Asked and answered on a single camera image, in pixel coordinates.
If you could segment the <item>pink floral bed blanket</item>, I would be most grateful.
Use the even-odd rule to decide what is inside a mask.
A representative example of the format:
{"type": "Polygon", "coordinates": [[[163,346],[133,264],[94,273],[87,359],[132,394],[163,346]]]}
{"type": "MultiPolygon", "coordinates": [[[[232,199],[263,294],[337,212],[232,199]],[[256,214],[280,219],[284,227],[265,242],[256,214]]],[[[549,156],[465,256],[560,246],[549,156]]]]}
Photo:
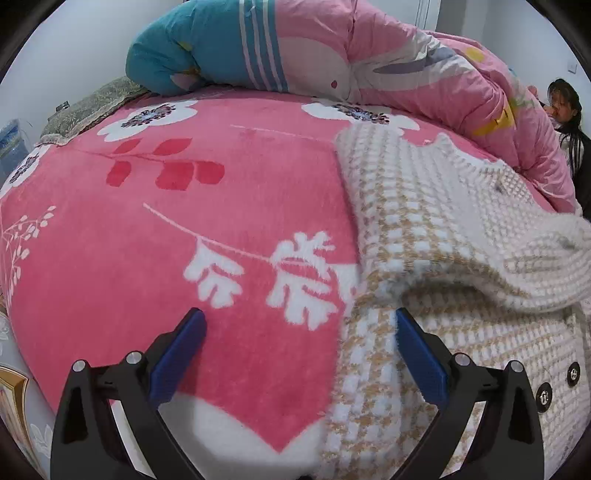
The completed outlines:
{"type": "Polygon", "coordinates": [[[359,281],[334,141],[373,120],[417,145],[444,133],[211,88],[142,97],[21,162],[1,190],[1,423],[38,474],[71,365],[144,350],[194,307],[204,347],[161,407],[186,454],[211,479],[315,469],[359,281]]]}

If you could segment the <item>pink and blue duvet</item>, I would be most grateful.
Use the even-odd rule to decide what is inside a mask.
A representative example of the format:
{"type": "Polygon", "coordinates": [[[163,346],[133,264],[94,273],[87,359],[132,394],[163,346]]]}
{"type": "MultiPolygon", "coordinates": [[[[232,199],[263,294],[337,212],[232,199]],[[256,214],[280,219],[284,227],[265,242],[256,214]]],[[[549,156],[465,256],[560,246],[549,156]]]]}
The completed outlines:
{"type": "Polygon", "coordinates": [[[228,84],[420,115],[514,167],[558,212],[578,206],[549,117],[501,59],[365,1],[187,1],[137,35],[125,71],[163,96],[228,84]]]}

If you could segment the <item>woman with long black hair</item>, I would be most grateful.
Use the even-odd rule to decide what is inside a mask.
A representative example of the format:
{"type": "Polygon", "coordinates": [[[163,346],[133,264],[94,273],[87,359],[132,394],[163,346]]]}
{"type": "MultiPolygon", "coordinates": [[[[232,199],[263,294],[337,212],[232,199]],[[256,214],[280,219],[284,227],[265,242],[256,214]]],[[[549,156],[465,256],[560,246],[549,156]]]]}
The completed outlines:
{"type": "Polygon", "coordinates": [[[590,154],[590,138],[581,128],[583,107],[580,97],[570,83],[558,78],[548,86],[547,100],[542,106],[553,122],[571,177],[575,178],[589,162],[590,154]]]}

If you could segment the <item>beige white houndstooth coat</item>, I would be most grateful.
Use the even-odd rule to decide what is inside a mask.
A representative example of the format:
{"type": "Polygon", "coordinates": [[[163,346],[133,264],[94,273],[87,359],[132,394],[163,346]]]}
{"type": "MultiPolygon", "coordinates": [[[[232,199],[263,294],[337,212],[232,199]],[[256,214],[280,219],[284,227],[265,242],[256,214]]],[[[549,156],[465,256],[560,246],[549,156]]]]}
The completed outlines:
{"type": "Polygon", "coordinates": [[[417,146],[381,125],[339,133],[335,152],[358,229],[361,282],[342,347],[318,477],[384,479],[434,420],[405,366],[406,308],[483,366],[521,361],[541,414],[544,473],[590,422],[590,225],[550,213],[501,161],[441,134],[417,146]]]}

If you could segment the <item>blue water bottle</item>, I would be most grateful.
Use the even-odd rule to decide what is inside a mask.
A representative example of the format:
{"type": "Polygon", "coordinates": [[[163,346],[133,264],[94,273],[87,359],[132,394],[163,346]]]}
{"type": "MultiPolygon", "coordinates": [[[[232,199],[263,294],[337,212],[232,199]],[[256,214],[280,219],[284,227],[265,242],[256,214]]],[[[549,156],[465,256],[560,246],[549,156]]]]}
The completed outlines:
{"type": "Polygon", "coordinates": [[[4,182],[29,154],[20,122],[10,120],[0,131],[0,177],[4,182]]]}

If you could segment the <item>grey patterned mat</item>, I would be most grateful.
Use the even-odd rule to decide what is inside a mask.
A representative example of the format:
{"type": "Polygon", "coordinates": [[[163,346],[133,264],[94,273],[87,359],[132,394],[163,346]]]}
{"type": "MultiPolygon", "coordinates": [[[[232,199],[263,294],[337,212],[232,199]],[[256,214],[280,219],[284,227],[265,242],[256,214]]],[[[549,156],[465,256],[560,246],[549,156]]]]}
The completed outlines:
{"type": "Polygon", "coordinates": [[[37,146],[66,145],[123,105],[147,93],[147,89],[126,76],[119,77],[50,117],[37,146]]]}

